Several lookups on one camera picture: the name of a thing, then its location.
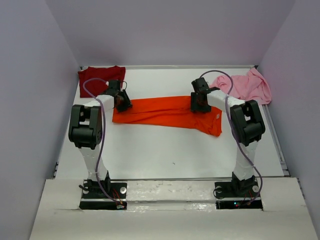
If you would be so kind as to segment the orange t-shirt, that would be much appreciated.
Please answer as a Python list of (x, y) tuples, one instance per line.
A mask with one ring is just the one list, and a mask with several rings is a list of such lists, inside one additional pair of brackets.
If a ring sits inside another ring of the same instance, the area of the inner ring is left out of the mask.
[(214, 137), (222, 133), (222, 111), (212, 107), (210, 112), (192, 112), (190, 96), (133, 99), (131, 102), (130, 109), (113, 111), (113, 123), (195, 129)]

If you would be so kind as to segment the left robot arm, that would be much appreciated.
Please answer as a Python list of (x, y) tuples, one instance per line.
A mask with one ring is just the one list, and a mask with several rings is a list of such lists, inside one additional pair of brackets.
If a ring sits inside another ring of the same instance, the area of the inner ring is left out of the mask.
[[(94, 96), (87, 88), (87, 84), (93, 81), (105, 84), (106, 90)], [(119, 79), (103, 80), (94, 77), (84, 81), (82, 87), (93, 100), (72, 106), (68, 128), (68, 139), (81, 153), (87, 169), (86, 182), (79, 185), (79, 188), (85, 195), (92, 194), (94, 198), (107, 198), (113, 202), (118, 202), (120, 197), (112, 187), (102, 153), (107, 132), (106, 112), (117, 110), (121, 113), (133, 106), (122, 85)]]

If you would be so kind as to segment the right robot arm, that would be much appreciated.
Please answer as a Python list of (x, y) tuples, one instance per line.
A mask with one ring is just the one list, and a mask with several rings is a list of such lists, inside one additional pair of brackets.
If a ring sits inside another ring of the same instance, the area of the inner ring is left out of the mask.
[(231, 180), (216, 182), (213, 194), (218, 200), (258, 197), (261, 188), (254, 173), (254, 158), (258, 142), (266, 131), (258, 102), (237, 99), (217, 87), (209, 87), (203, 77), (192, 81), (191, 85), (190, 110), (193, 113), (208, 113), (210, 107), (215, 107), (225, 112), (237, 144)]

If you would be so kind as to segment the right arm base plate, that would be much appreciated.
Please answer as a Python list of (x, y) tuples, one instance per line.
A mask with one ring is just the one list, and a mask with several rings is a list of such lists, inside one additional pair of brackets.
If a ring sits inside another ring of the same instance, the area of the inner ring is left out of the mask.
[(212, 191), (215, 197), (217, 210), (263, 210), (261, 195), (258, 194), (259, 185), (257, 182), (242, 192), (236, 193), (232, 189), (230, 181), (218, 181), (214, 183)]

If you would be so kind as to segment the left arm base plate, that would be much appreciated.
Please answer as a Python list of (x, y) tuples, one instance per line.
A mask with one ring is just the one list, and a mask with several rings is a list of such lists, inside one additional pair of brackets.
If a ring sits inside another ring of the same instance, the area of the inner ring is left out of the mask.
[(81, 210), (117, 211), (127, 209), (128, 184), (126, 182), (111, 181), (109, 197), (101, 190), (98, 184), (85, 180), (78, 186), (81, 190), (79, 208)]

